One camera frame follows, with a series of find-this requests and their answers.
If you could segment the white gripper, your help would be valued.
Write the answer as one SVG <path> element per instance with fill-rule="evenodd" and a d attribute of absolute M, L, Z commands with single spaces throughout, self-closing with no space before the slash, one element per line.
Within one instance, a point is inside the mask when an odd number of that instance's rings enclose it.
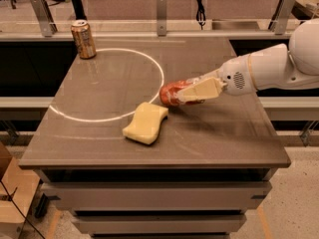
<path fill-rule="evenodd" d="M 233 96 L 255 93 L 256 88 L 249 71 L 249 59 L 249 55 L 239 56 L 223 63 L 220 69 L 187 79 L 187 85 L 175 96 L 180 102 L 188 103 L 218 98 L 223 89 Z"/>

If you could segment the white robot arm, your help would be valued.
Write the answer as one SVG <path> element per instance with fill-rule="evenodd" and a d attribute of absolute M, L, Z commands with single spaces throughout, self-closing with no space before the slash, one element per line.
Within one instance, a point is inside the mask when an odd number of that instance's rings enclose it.
<path fill-rule="evenodd" d="M 279 44 L 222 64 L 208 74 L 189 80 L 172 96 L 181 104 L 266 89 L 315 89 L 319 83 L 319 19 L 309 20 Z"/>

